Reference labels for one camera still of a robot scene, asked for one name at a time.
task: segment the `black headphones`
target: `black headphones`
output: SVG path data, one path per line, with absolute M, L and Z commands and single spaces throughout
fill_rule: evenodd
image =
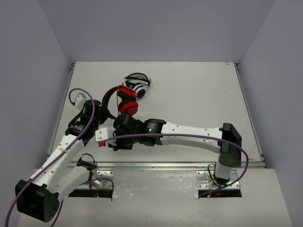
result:
M 142 98 L 151 82 L 145 74 L 135 72 L 124 78 L 123 85 L 133 89 L 137 93 L 137 98 Z
M 117 92 L 117 95 L 122 98 L 122 102 L 118 105 L 118 110 L 120 113 L 126 113 L 128 115 L 133 116 L 138 111 L 138 103 L 136 102 L 137 94 L 130 87 L 126 87 L 124 85 L 119 85 L 117 87 L 113 87 L 108 90 L 102 99 L 102 106 L 108 110 L 108 103 L 111 96 Z M 111 119 L 116 119 L 109 111 L 108 117 Z

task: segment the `white wall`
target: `white wall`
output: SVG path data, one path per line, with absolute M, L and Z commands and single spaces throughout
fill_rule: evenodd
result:
M 239 62 L 274 0 L 39 0 L 73 61 Z
M 302 226 L 303 1 L 277 0 L 240 65 L 265 160 Z
M 36 0 L 0 1 L 0 223 L 15 185 L 45 159 L 69 61 Z M 10 226 L 17 226 L 13 213 Z

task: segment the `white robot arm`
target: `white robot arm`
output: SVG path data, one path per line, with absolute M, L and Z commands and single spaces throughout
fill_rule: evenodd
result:
M 89 116 L 91 116 L 92 113 L 92 105 L 95 106 L 95 117 L 92 124 L 83 136 L 79 138 L 69 150 L 66 150 L 68 145 L 75 140 L 87 124 Z M 67 175 L 62 176 L 67 165 L 94 136 L 96 137 L 99 146 L 108 145 L 114 150 L 132 149 L 133 144 L 135 143 L 144 144 L 146 146 L 178 144 L 210 150 L 219 154 L 219 159 L 215 165 L 214 179 L 220 185 L 224 185 L 229 181 L 232 168 L 241 166 L 241 151 L 229 143 L 183 136 L 149 136 L 149 134 L 153 133 L 195 134 L 228 140 L 241 146 L 241 136 L 233 125 L 229 123 L 224 123 L 222 128 L 205 129 L 175 125 L 159 119 L 148 119 L 145 122 L 142 122 L 129 115 L 121 114 L 114 121 L 113 128 L 102 128 L 98 130 L 99 125 L 106 120 L 107 117 L 104 116 L 106 114 L 106 110 L 102 109 L 99 101 L 94 100 L 94 103 L 92 103 L 89 100 L 85 102 L 81 112 L 69 123 L 68 129 L 58 147 L 38 171 L 43 171 L 45 166 L 51 163 L 62 152 L 65 152 L 64 156 L 46 169 L 41 176 L 26 188 L 17 201 L 19 212 L 41 221 L 48 222 L 54 217 L 59 208 L 59 203 L 65 197 L 80 184 L 95 179 L 94 170 L 97 166 L 82 160 L 79 160 L 77 166 Z M 106 143 L 103 142 L 105 139 L 113 136 L 130 134 L 143 134 L 144 136 L 110 140 Z M 29 179 L 33 179 L 36 174 L 37 173 L 33 174 Z M 16 195 L 26 184 L 27 181 L 20 180 L 18 182 L 15 188 Z
M 233 168 L 241 166 L 241 151 L 229 143 L 186 136 L 148 137 L 149 134 L 153 133 L 201 135 L 228 140 L 239 146 L 242 143 L 242 137 L 229 123 L 224 123 L 221 128 L 195 128 L 176 125 L 160 119 L 148 119 L 142 122 L 125 114 L 117 117 L 114 128 L 101 128 L 96 131 L 96 141 L 99 146 L 108 145 L 114 150 L 132 149 L 133 144 L 137 142 L 146 146 L 175 144 L 210 150 L 219 154 L 218 161 L 215 164 L 214 179 L 221 185 L 229 181 Z M 125 138 L 118 141 L 110 140 L 106 144 L 103 143 L 107 138 L 129 134 L 146 134 L 146 137 Z

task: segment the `purple cable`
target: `purple cable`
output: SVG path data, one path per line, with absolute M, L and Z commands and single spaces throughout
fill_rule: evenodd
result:
M 58 220 L 58 217 L 60 216 L 60 213 L 61 213 L 61 210 L 62 210 L 63 201 L 64 201 L 64 200 L 61 201 L 60 207 L 59 207 L 58 212 L 57 212 L 57 215 L 56 215 L 56 217 L 55 217 L 55 220 L 53 221 L 53 223 L 52 223 L 52 225 L 51 225 L 50 227 L 54 227 L 54 225 L 56 224 L 56 222 L 57 222 L 57 220 Z
M 86 90 L 82 89 L 82 88 L 74 88 L 72 90 L 70 90 L 69 92 L 69 100 L 71 100 L 71 93 L 75 90 L 79 90 L 82 91 L 84 93 L 86 93 L 89 98 L 91 99 L 92 103 L 94 103 L 94 99 L 93 97 L 90 95 L 90 93 L 88 93 Z M 58 161 L 65 153 L 67 150 L 69 150 L 72 145 L 74 145 L 74 143 L 86 132 L 87 128 L 89 127 L 89 125 L 92 123 L 93 119 L 94 119 L 94 114 L 95 114 L 95 106 L 92 105 L 92 115 L 89 119 L 88 124 L 85 126 L 85 128 L 83 129 L 83 131 L 70 143 L 70 145 L 58 156 L 56 157 L 52 162 L 50 162 L 43 170 L 41 170 L 36 176 L 33 177 L 33 179 L 31 179 L 30 181 L 28 181 L 28 183 L 21 189 L 21 191 L 19 192 L 19 194 L 15 197 L 15 199 L 13 200 L 13 203 L 11 204 L 8 213 L 6 215 L 6 219 L 5 219 L 5 227 L 9 227 L 9 218 L 10 215 L 14 209 L 15 204 L 17 203 L 18 199 L 20 198 L 21 194 L 26 190 L 26 188 L 28 188 L 28 186 L 34 182 L 46 169 L 48 169 L 52 164 L 54 164 L 56 161 Z
M 209 190 L 207 192 L 204 192 L 202 194 L 199 195 L 199 197 L 202 197 L 206 194 L 210 194 L 212 192 L 216 192 L 216 191 L 219 191 L 223 188 L 226 188 L 226 187 L 229 187 L 231 185 L 233 185 L 234 183 L 238 182 L 240 179 L 242 179 L 242 177 L 245 175 L 246 171 L 247 171 L 247 168 L 248 168 L 248 164 L 249 164 L 249 157 L 248 157 L 248 154 L 246 153 L 246 151 L 240 147 L 239 145 L 235 144 L 235 143 L 232 143 L 228 140 L 223 140 L 223 139 L 219 139 L 219 138 L 216 138 L 216 137 L 211 137 L 211 136 L 201 136 L 201 135 L 192 135 L 192 134 L 179 134 L 179 133 L 165 133 L 165 134 L 162 134 L 162 133 L 148 133 L 148 134 L 132 134 L 132 135 L 122 135 L 122 136 L 114 136 L 114 137 L 111 137 L 111 138 L 108 138 L 106 140 L 103 140 L 102 142 L 105 143 L 105 142 L 108 142 L 110 140 L 118 140 L 118 139 L 124 139 L 124 138 L 133 138 L 133 137 L 141 137 L 141 136 L 183 136 L 183 137 L 194 137 L 194 138 L 201 138 L 201 139 L 208 139 L 208 140 L 216 140 L 216 141 L 219 141 L 219 142 L 226 142 L 226 143 L 229 143 L 233 146 L 235 146 L 236 148 L 238 148 L 245 156 L 246 158 L 246 163 L 245 163 L 245 167 L 244 167 L 244 170 L 243 170 L 243 173 L 238 177 L 237 180 L 231 182 L 230 184 L 227 184 L 223 187 L 218 187 L 216 189 L 213 189 L 213 190 Z

